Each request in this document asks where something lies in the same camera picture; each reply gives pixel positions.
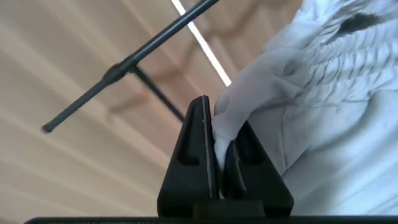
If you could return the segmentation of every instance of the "white cloth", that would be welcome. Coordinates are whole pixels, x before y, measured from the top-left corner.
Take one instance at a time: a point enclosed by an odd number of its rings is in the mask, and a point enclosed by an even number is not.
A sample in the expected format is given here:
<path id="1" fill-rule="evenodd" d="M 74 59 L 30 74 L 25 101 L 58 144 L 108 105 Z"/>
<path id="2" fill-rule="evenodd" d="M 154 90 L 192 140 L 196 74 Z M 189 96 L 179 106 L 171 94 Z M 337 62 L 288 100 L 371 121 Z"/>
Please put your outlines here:
<path id="1" fill-rule="evenodd" d="M 248 119 L 295 198 L 293 215 L 398 215 L 397 12 L 395 0 L 304 1 L 220 95 L 220 166 Z M 358 13 L 377 24 L 341 34 Z"/>

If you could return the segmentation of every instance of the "white light strip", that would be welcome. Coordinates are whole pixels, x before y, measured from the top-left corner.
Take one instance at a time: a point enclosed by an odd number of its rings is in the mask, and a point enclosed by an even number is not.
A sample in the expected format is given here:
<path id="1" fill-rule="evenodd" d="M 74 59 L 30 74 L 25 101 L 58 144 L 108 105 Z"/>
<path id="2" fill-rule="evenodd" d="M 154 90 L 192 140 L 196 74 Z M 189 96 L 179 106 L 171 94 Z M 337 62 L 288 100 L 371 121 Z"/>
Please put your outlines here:
<path id="1" fill-rule="evenodd" d="M 179 0 L 171 0 L 171 1 L 181 16 L 183 14 L 185 14 L 185 9 Z M 203 36 L 200 34 L 198 28 L 194 25 L 193 22 L 190 22 L 188 24 L 188 28 L 190 29 L 192 34 L 195 36 L 196 40 L 199 42 L 200 47 L 205 52 L 207 58 L 209 59 L 210 63 L 214 67 L 214 69 L 217 71 L 218 75 L 220 76 L 220 78 L 222 79 L 224 84 L 226 86 L 229 86 L 229 84 L 231 84 L 231 80 L 225 73 L 224 68 L 221 66 L 221 64 L 217 60 L 216 56 L 214 55 L 214 53 L 211 51 L 209 45 L 207 44 L 207 42 L 205 41 Z"/>

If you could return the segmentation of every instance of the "white garment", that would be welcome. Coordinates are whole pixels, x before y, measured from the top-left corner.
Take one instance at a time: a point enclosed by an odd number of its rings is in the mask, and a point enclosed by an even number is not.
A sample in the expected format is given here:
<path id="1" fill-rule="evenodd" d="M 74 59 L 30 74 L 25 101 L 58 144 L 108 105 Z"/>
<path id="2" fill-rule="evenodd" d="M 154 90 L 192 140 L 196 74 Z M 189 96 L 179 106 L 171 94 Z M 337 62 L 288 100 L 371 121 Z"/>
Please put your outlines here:
<path id="1" fill-rule="evenodd" d="M 293 215 L 398 215 L 397 12 L 395 0 L 304 1 L 220 95 L 220 166 L 248 119 L 294 196 Z M 340 35 L 358 13 L 380 20 Z"/>

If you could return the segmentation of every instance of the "white fabric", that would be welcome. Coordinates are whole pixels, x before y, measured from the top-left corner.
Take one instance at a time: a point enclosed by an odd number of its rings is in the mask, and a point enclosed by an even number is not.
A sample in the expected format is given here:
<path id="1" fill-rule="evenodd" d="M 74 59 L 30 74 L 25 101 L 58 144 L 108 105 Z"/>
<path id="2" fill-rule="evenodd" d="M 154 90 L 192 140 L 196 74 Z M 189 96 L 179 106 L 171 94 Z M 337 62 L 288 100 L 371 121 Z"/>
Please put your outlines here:
<path id="1" fill-rule="evenodd" d="M 395 0 L 304 1 L 220 95 L 220 166 L 248 119 L 295 198 L 293 215 L 398 215 L 397 11 Z M 358 13 L 381 20 L 339 35 Z"/>

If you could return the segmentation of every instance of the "beige curtain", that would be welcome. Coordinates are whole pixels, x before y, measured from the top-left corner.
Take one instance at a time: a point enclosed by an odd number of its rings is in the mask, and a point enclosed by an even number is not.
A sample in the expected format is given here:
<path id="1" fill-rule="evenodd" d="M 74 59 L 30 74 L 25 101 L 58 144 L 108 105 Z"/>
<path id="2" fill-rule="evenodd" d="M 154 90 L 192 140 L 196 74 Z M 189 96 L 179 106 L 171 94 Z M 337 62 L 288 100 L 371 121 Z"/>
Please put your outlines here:
<path id="1" fill-rule="evenodd" d="M 300 4 L 221 0 L 195 23 L 233 80 Z M 0 223 L 156 215 L 181 123 L 134 75 L 40 127 L 178 16 L 169 0 L 0 1 Z M 184 113 L 225 88 L 188 28 L 140 66 Z"/>

